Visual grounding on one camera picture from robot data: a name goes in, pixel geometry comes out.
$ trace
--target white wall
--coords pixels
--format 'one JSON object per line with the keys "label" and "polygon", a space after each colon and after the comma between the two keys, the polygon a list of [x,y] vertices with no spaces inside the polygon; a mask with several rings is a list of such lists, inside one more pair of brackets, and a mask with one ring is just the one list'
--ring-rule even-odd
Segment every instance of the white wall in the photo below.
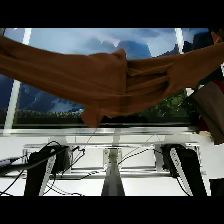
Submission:
{"label": "white wall", "polygon": [[[50,137],[0,137],[0,159],[10,156],[22,155],[22,149],[25,144],[47,143]],[[149,136],[121,136],[120,142],[144,142]],[[197,141],[200,142],[202,161],[208,176],[203,177],[207,191],[209,192],[209,178],[224,177],[224,147],[213,146],[208,138],[198,135],[172,135],[159,136],[165,142]],[[77,137],[76,142],[87,142],[89,137]],[[112,142],[113,136],[92,137],[89,142]],[[68,143],[75,143],[74,136],[66,137]],[[158,141],[156,136],[150,139],[151,142]],[[77,167],[99,166],[103,162],[102,150],[86,150],[86,156],[77,163]],[[138,156],[125,161],[124,166],[146,166],[154,165],[154,155],[147,151]],[[0,191],[4,190],[13,179],[0,179]],[[126,195],[184,195],[177,181],[169,177],[157,178],[123,178],[123,185]],[[56,181],[55,185],[68,192],[78,192],[84,195],[100,195],[103,186],[103,180],[84,179],[81,181]],[[8,191],[13,195],[23,195],[25,180],[19,179],[16,184]],[[57,195],[50,191],[48,195]]]}

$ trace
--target person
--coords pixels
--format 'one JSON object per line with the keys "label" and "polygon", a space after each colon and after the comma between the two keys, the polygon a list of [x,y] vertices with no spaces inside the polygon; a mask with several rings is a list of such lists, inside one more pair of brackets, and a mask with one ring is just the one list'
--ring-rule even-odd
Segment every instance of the person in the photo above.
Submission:
{"label": "person", "polygon": [[0,36],[0,73],[85,105],[83,121],[140,112],[198,82],[224,61],[224,43],[185,54],[127,60],[114,53],[65,55]]}

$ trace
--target metal stand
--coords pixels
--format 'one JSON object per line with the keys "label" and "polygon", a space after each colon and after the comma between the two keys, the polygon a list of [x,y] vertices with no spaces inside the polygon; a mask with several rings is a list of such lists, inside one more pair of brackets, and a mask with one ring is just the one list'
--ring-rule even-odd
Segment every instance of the metal stand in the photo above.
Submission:
{"label": "metal stand", "polygon": [[111,149],[101,196],[125,196],[120,172],[117,165],[118,150]]}

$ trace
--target window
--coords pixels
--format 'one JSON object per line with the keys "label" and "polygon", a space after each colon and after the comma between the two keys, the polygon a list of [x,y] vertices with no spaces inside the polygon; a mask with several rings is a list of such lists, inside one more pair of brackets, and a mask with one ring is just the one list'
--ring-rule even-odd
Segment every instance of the window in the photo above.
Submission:
{"label": "window", "polygon": [[[6,31],[6,36],[22,42],[24,29]],[[128,59],[179,53],[175,28],[32,28],[29,45],[64,54],[110,53],[124,48]],[[183,91],[141,113],[114,119],[105,117],[103,123],[189,122],[192,114],[188,113],[189,104],[183,105],[185,97]],[[83,105],[22,83],[13,128],[82,125],[83,109]]]}

